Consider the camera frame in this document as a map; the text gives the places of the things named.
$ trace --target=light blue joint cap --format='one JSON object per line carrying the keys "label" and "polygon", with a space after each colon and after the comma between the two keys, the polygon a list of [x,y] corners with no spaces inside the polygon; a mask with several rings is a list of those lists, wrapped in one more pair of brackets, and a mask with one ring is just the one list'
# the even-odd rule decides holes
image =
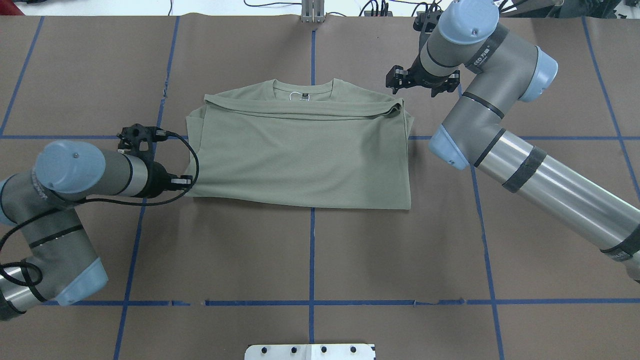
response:
{"label": "light blue joint cap", "polygon": [[438,21],[438,29],[448,41],[470,45],[486,40],[498,26],[500,10],[492,0],[453,1]]}
{"label": "light blue joint cap", "polygon": [[[4,179],[0,183],[0,193],[2,192],[2,189],[4,188],[4,184],[6,184],[7,180],[8,179]],[[2,211],[2,207],[0,207],[0,224],[9,225],[9,226],[17,225],[15,222],[12,222],[11,220],[9,220],[8,217],[6,217],[6,215],[4,214],[4,211]]]}
{"label": "light blue joint cap", "polygon": [[558,73],[558,62],[542,51],[540,46],[536,46],[536,48],[538,48],[536,70],[533,72],[533,78],[531,78],[527,91],[520,97],[520,100],[524,102],[533,101],[542,95]]}
{"label": "light blue joint cap", "polygon": [[464,170],[469,166],[469,162],[460,151],[460,148],[458,148],[442,125],[429,141],[429,150],[458,170]]}
{"label": "light blue joint cap", "polygon": [[71,305],[93,295],[107,285],[107,281],[109,278],[102,266],[102,260],[97,258],[58,294],[56,301],[62,306]]}
{"label": "light blue joint cap", "polygon": [[104,174],[102,151],[87,142],[58,140],[45,146],[36,160],[36,177],[46,188],[59,193],[79,193]]}

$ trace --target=blue tape line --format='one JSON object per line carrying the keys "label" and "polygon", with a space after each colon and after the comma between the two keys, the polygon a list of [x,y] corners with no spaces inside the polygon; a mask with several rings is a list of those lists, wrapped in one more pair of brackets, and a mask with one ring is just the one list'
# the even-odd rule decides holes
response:
{"label": "blue tape line", "polygon": [[[314,300],[314,306],[455,306],[455,305],[544,305],[544,304],[640,304],[640,298],[576,298],[576,299],[452,299],[436,303],[416,300]],[[123,306],[121,300],[83,300],[72,306]],[[308,306],[307,300],[206,300],[205,306]],[[60,306],[55,300],[43,306]],[[128,306],[191,306],[179,300],[130,300]]]}
{"label": "blue tape line", "polygon": [[[311,31],[311,85],[316,84],[316,31]],[[316,342],[315,308],[316,297],[316,209],[311,208],[309,231],[309,343]]]}
{"label": "blue tape line", "polygon": [[33,34],[33,39],[31,40],[31,46],[29,47],[29,51],[27,52],[27,57],[24,59],[24,63],[22,64],[22,70],[20,70],[18,81],[16,81],[15,83],[15,88],[13,89],[13,94],[11,95],[11,99],[9,100],[9,105],[6,107],[6,112],[4,113],[2,126],[0,126],[0,135],[4,133],[6,123],[9,121],[9,115],[11,115],[13,102],[15,101],[15,97],[18,96],[18,90],[20,90],[20,84],[22,83],[22,78],[24,77],[24,73],[27,70],[27,65],[29,65],[29,59],[31,59],[31,54],[33,54],[33,48],[36,46],[36,41],[38,41],[38,35],[40,34],[40,29],[42,29],[43,23],[44,23],[44,16],[41,16],[40,22],[38,23],[38,27],[36,28],[36,33]]}
{"label": "blue tape line", "polygon": [[127,276],[127,287],[124,293],[124,301],[122,304],[122,314],[120,315],[120,326],[118,328],[118,337],[116,339],[116,347],[113,352],[113,360],[120,357],[120,346],[122,345],[122,335],[124,333],[124,324],[127,320],[127,310],[129,308],[129,296],[131,295],[131,284],[133,283],[133,273],[136,268],[136,260],[138,258],[138,247],[140,246],[140,236],[142,235],[142,219],[145,216],[146,206],[140,208],[138,216],[138,228],[136,229],[136,239],[133,243],[133,251],[131,252],[131,262],[129,264],[129,275]]}
{"label": "blue tape line", "polygon": [[316,31],[311,31],[311,85],[316,84]]}
{"label": "blue tape line", "polygon": [[474,184],[474,195],[476,196],[476,209],[480,218],[480,228],[482,230],[482,243],[484,246],[484,265],[486,267],[486,277],[489,283],[489,296],[491,296],[491,309],[493,312],[493,326],[495,327],[495,339],[498,344],[498,355],[500,360],[504,360],[504,348],[502,346],[502,333],[500,331],[500,320],[498,317],[498,306],[495,303],[495,290],[493,288],[493,275],[491,273],[491,260],[489,258],[489,246],[486,242],[486,231],[484,229],[484,217],[482,214],[482,205],[480,203],[480,191],[476,178],[476,170],[471,168],[471,180]]}
{"label": "blue tape line", "polygon": [[617,299],[497,299],[468,300],[468,305],[545,305],[545,304],[640,304],[638,298]]}
{"label": "blue tape line", "polygon": [[316,208],[311,208],[309,231],[309,343],[315,343],[316,302]]}
{"label": "blue tape line", "polygon": [[307,300],[206,300],[205,306],[308,306]]}
{"label": "blue tape line", "polygon": [[128,301],[127,306],[171,306],[171,302],[163,300]]}
{"label": "blue tape line", "polygon": [[175,40],[178,37],[178,25],[180,24],[180,17],[175,18],[175,25],[173,26],[173,38],[171,40],[171,51],[169,51],[169,61],[166,64],[166,79],[164,80],[163,96],[160,100],[160,109],[158,110],[158,120],[156,126],[160,127],[162,123],[162,115],[164,113],[164,104],[166,102],[166,92],[169,89],[169,77],[171,76],[171,64],[173,63],[173,51],[175,50]]}
{"label": "blue tape line", "polygon": [[609,115],[611,116],[611,121],[613,121],[613,127],[616,129],[616,135],[618,135],[618,140],[620,141],[620,147],[622,148],[622,153],[625,157],[625,162],[627,163],[627,168],[629,169],[629,175],[631,176],[631,181],[634,184],[634,188],[636,189],[636,196],[638,200],[640,200],[640,186],[638,186],[638,182],[636,179],[636,173],[634,172],[634,168],[631,165],[631,161],[629,160],[629,154],[627,153],[627,147],[625,146],[625,142],[622,139],[622,132],[620,131],[620,126],[618,125],[618,120],[616,119],[616,114],[613,111],[613,106],[611,106],[611,100],[609,98],[609,93],[607,92],[607,87],[604,85],[604,81],[602,80],[602,75],[600,73],[600,67],[598,66],[598,60],[596,60],[596,55],[593,52],[593,46],[591,45],[591,37],[589,36],[589,28],[587,27],[587,20],[583,16],[582,17],[582,27],[584,28],[584,36],[587,39],[587,46],[589,47],[589,54],[591,55],[591,61],[593,62],[593,68],[596,70],[596,75],[598,76],[598,82],[600,83],[600,88],[602,89],[602,94],[604,95],[604,99],[607,102],[607,108],[609,109]]}

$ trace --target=metal bracket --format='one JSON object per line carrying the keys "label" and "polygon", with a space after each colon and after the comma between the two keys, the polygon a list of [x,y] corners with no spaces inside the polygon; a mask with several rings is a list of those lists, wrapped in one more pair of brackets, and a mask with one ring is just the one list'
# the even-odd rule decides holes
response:
{"label": "metal bracket", "polygon": [[244,360],[375,360],[373,344],[252,345]]}
{"label": "metal bracket", "polygon": [[324,0],[302,0],[302,22],[324,22]]}

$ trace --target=black tape band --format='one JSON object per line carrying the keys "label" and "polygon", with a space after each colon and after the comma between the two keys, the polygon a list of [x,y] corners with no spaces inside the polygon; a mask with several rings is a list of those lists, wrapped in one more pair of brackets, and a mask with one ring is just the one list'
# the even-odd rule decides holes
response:
{"label": "black tape band", "polygon": [[78,231],[78,230],[82,230],[82,229],[84,229],[84,227],[82,227],[82,225],[76,225],[74,227],[69,227],[66,230],[59,231],[59,232],[57,232],[55,234],[51,234],[51,235],[47,236],[46,238],[42,238],[42,239],[40,239],[38,241],[34,241],[33,243],[30,243],[29,244],[29,248],[33,249],[34,247],[38,247],[40,245],[43,245],[43,244],[45,244],[45,243],[47,243],[47,242],[49,242],[51,240],[55,240],[55,239],[59,238],[60,236],[64,236],[66,234],[73,233],[74,231]]}
{"label": "black tape band", "polygon": [[488,102],[487,100],[484,100],[482,97],[477,96],[476,94],[471,94],[470,92],[466,92],[466,91],[464,94],[462,94],[462,96],[468,97],[469,99],[472,99],[473,101],[480,103],[482,106],[493,111],[494,114],[498,115],[498,117],[500,117],[501,120],[504,119],[504,113],[500,111],[500,109],[496,108],[492,103]]}
{"label": "black tape band", "polygon": [[601,251],[615,261],[629,260],[636,252],[640,251],[640,225],[624,241],[611,249]]}
{"label": "black tape band", "polygon": [[482,66],[489,61],[495,51],[502,45],[508,33],[509,29],[498,23],[493,33],[484,41],[484,44],[471,57],[471,60],[465,64],[465,67],[475,74],[480,74]]}
{"label": "black tape band", "polygon": [[484,149],[484,151],[482,152],[478,160],[476,160],[476,163],[474,163],[474,167],[480,166],[480,163],[484,160],[484,158],[486,158],[487,154],[489,154],[491,149],[493,149],[493,146],[498,142],[498,140],[500,140],[500,138],[502,137],[502,134],[504,134],[505,131],[506,130],[504,129],[504,127],[500,129],[500,131],[498,131],[498,133],[495,135],[493,140],[491,140],[489,145]]}
{"label": "black tape band", "polygon": [[429,51],[429,46],[427,45],[427,55],[429,55],[429,58],[431,59],[431,61],[433,61],[433,63],[435,63],[436,65],[440,66],[440,67],[447,67],[447,68],[454,68],[457,67],[457,65],[453,65],[453,66],[448,66],[448,65],[444,65],[443,63],[439,63],[437,60],[435,60],[433,58],[433,56],[431,55],[431,52]]}
{"label": "black tape band", "polygon": [[[26,267],[22,267],[20,268],[20,270],[22,271],[22,277],[24,278],[25,282],[27,283],[33,282],[33,280],[31,279],[31,275],[29,275],[29,270]],[[42,296],[42,294],[38,291],[38,289],[36,289],[35,286],[30,286],[29,290],[31,290],[31,293],[36,299],[38,299],[38,301],[40,302],[47,301],[47,299],[45,299],[44,296]]]}
{"label": "black tape band", "polygon": [[518,170],[511,175],[511,177],[502,184],[502,187],[509,190],[512,193],[518,192],[518,190],[538,171],[538,168],[545,161],[547,153],[539,147],[533,147],[529,156],[520,164]]}

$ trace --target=black cable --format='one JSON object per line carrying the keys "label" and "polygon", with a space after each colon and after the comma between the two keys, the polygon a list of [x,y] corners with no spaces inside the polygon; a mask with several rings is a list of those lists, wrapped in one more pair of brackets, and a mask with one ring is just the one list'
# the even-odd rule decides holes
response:
{"label": "black cable", "polygon": [[508,2],[509,2],[509,0],[502,0],[500,5],[498,5],[498,10],[500,10],[500,12],[502,12],[502,8],[504,7],[504,5],[507,5]]}
{"label": "black cable", "polygon": [[[6,241],[9,239],[9,236],[15,234],[18,230],[20,230],[23,227],[29,225],[30,223],[32,223],[32,222],[34,222],[36,220],[40,220],[41,218],[46,217],[48,215],[57,213],[59,211],[61,211],[61,210],[60,209],[47,210],[47,211],[43,212],[42,214],[36,215],[36,216],[30,218],[29,220],[27,220],[27,221],[25,221],[25,222],[23,222],[23,223],[21,223],[19,225],[16,225],[13,229],[9,230],[6,234],[4,234],[2,239],[0,239],[0,254],[2,253],[2,248],[4,247],[4,243],[6,243]],[[31,269],[36,271],[36,273],[38,274],[38,277],[36,278],[36,280],[30,280],[30,281],[18,280],[16,278],[14,278],[13,276],[10,276],[9,274],[7,274],[6,271],[5,271],[6,268],[12,268],[12,267],[18,267],[20,269],[31,268]],[[27,263],[27,262],[0,264],[0,276],[4,277],[8,282],[10,282],[12,284],[16,284],[18,286],[36,286],[37,284],[40,284],[42,282],[42,270],[40,268],[38,268],[36,265],[31,264],[31,263]]]}
{"label": "black cable", "polygon": [[159,205],[165,205],[168,204],[170,202],[176,201],[179,198],[185,196],[189,190],[191,190],[191,188],[193,187],[193,185],[195,185],[196,181],[198,181],[198,175],[200,175],[200,162],[198,161],[198,156],[196,155],[196,152],[193,150],[193,148],[191,147],[191,145],[189,145],[189,143],[187,142],[187,140],[185,140],[181,135],[178,135],[176,133],[173,133],[171,131],[167,131],[166,132],[167,136],[173,136],[174,138],[178,138],[180,139],[180,141],[182,141],[182,143],[184,145],[186,145],[186,147],[189,149],[189,152],[193,155],[193,159],[196,163],[196,173],[193,176],[193,180],[191,181],[191,184],[184,189],[184,191],[180,194],[178,194],[178,196],[175,196],[169,200],[164,200],[164,201],[159,201],[159,202],[129,202],[129,201],[120,201],[120,200],[113,200],[113,199],[103,199],[100,197],[97,198],[93,198],[93,199],[84,199],[84,200],[80,200],[77,203],[78,204],[86,204],[88,202],[109,202],[111,204],[118,204],[118,205],[131,205],[131,206],[159,206]]}
{"label": "black cable", "polygon": [[402,1],[402,0],[389,0],[389,1],[392,1],[392,2],[394,2],[394,3],[412,4],[412,5],[418,5],[418,4],[420,4],[420,3],[413,3],[413,2],[411,2],[411,1]]}
{"label": "black cable", "polygon": [[251,6],[252,8],[259,8],[261,6],[269,6],[269,5],[302,5],[302,3],[280,3],[280,2],[252,5],[252,4],[247,4],[246,0],[243,0],[243,1],[246,6]]}
{"label": "black cable", "polygon": [[427,11],[429,9],[429,4],[427,3],[418,3],[418,5],[415,6],[415,8],[413,8],[413,11],[411,12],[411,17],[413,17],[415,15],[415,12],[418,10],[418,8],[424,5],[424,11]]}
{"label": "black cable", "polygon": [[364,9],[367,7],[367,5],[371,4],[371,16],[373,16],[373,3],[376,3],[376,8],[378,7],[378,1],[377,0],[369,0],[366,4],[364,4],[364,6],[362,7],[362,9],[360,9],[360,13],[358,14],[358,16],[362,16],[362,14],[364,13]]}
{"label": "black cable", "polygon": [[519,2],[515,3],[515,4],[511,5],[511,6],[507,6],[506,8],[502,9],[502,11],[501,11],[501,12],[508,12],[509,10],[511,10],[511,9],[515,9],[516,7],[518,7],[518,6],[520,6],[520,5],[524,4],[524,3],[526,3],[527,1],[528,1],[528,0],[521,0],[521,1],[519,1]]}
{"label": "black cable", "polygon": [[[166,132],[167,136],[172,136],[174,138],[178,138],[180,141],[182,141],[182,143],[187,147],[187,149],[189,149],[189,152],[191,153],[191,155],[193,155],[193,159],[194,162],[196,163],[196,172],[193,176],[193,179],[191,180],[191,184],[189,184],[189,186],[187,188],[184,189],[184,191],[180,194],[178,194],[178,196],[175,196],[169,200],[164,200],[164,201],[159,201],[159,202],[149,202],[149,203],[145,203],[145,202],[127,202],[127,201],[119,201],[119,200],[113,200],[113,199],[102,199],[102,198],[94,198],[94,199],[84,199],[84,200],[80,200],[77,203],[78,204],[86,204],[88,202],[109,202],[112,204],[119,204],[119,205],[130,205],[130,206],[158,206],[158,205],[165,205],[168,204],[170,202],[176,201],[179,198],[185,196],[187,194],[187,192],[189,190],[191,190],[191,188],[193,187],[193,185],[195,185],[196,181],[198,181],[198,176],[200,175],[200,161],[198,160],[198,155],[196,154],[196,152],[193,150],[193,148],[191,147],[191,145],[189,145],[189,143],[187,142],[187,140],[185,140],[181,135],[177,134],[177,133],[173,133],[171,131],[167,131]],[[61,211],[60,209],[51,209],[48,211],[45,211],[42,214],[36,215],[32,218],[30,218],[29,220],[26,220],[18,225],[16,225],[13,229],[9,230],[1,239],[0,239],[0,254],[2,253],[2,248],[4,247],[4,244],[6,243],[6,241],[9,239],[9,237],[13,234],[15,234],[18,230],[22,229],[23,227],[31,224],[32,222],[36,221],[36,220],[40,220],[43,217],[49,216],[51,214],[55,214],[57,212]],[[6,268],[11,268],[11,267],[17,267],[20,269],[32,269],[37,273],[37,278],[35,280],[29,280],[29,281],[21,281],[18,280],[12,276],[10,276],[9,274],[6,273],[5,269]],[[36,265],[32,264],[32,263],[27,263],[25,261],[22,262],[13,262],[13,263],[6,263],[6,264],[0,264],[0,276],[4,277],[7,281],[16,284],[18,286],[36,286],[38,284],[40,284],[42,282],[42,270],[37,267]]]}
{"label": "black cable", "polygon": [[432,11],[440,9],[440,5],[438,5],[438,4],[440,4],[441,2],[442,2],[442,0],[439,0],[439,1],[433,0],[431,2],[431,6],[429,7],[429,10],[427,12],[430,13]]}

